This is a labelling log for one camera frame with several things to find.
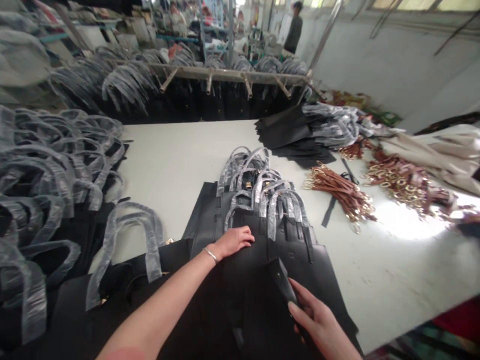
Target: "window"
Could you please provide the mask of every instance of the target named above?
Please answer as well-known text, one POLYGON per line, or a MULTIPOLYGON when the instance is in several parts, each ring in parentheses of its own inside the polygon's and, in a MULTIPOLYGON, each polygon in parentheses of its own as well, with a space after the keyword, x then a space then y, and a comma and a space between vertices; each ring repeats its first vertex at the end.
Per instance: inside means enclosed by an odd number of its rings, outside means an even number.
MULTIPOLYGON (((337 0, 304 0, 303 6, 309 6, 313 9, 333 8, 336 2, 337 0)), ((344 0, 343 6, 345 6, 348 2, 349 0, 344 0)))
POLYGON ((371 9, 398 11, 449 11, 475 12, 480 10, 480 0, 373 0, 371 9))
POLYGON ((477 11, 480 0, 443 0, 436 8, 440 11, 477 11))

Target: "person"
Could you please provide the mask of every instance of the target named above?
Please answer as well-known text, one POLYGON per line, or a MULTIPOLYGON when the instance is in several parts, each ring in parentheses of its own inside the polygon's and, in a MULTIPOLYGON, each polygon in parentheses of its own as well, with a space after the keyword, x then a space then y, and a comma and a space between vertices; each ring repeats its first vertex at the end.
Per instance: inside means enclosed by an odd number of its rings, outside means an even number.
POLYGON ((175 2, 170 3, 170 18, 172 25, 187 25, 187 21, 185 20, 184 15, 180 12, 175 2))
POLYGON ((300 1, 293 4, 293 19, 291 20, 290 30, 283 45, 283 48, 292 54, 295 54, 297 51, 297 45, 299 44, 300 35, 302 34, 302 25, 304 23, 300 17, 302 6, 300 1))
MULTIPOLYGON (((97 360, 154 360, 195 292, 222 259, 251 247, 255 241, 248 226, 229 229, 217 242, 171 276, 142 306, 133 312, 107 341, 97 360)), ((290 279, 300 309, 292 302, 289 311, 311 335, 326 360, 360 360, 332 311, 306 288, 290 279)))

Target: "woman's hand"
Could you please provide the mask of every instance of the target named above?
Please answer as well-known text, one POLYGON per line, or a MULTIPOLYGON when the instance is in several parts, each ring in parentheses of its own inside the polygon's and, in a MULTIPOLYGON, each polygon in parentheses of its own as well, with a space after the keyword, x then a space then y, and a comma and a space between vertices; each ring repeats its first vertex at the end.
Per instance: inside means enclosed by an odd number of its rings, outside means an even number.
POLYGON ((289 280, 303 310, 293 302, 288 303, 288 309, 295 321, 308 331, 325 359, 362 360, 330 308, 298 282, 289 280))
POLYGON ((255 241, 248 226, 228 229, 217 242, 207 246, 218 261, 235 254, 240 249, 251 247, 255 241))

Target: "sewing workshop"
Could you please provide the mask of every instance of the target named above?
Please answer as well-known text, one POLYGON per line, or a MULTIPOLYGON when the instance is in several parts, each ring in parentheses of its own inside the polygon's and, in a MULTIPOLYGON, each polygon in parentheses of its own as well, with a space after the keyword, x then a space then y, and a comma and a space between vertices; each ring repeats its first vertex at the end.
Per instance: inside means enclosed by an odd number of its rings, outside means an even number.
POLYGON ((0 360, 480 359, 480 0, 1 0, 0 360))

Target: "woman's left hand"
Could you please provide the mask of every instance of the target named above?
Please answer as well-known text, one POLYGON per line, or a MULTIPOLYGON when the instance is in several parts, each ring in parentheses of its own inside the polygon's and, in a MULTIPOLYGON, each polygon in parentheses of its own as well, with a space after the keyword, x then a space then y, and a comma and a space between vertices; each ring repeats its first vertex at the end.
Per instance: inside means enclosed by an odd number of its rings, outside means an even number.
POLYGON ((255 241, 248 226, 228 229, 217 242, 207 246, 218 261, 235 254, 240 249, 251 247, 255 241))

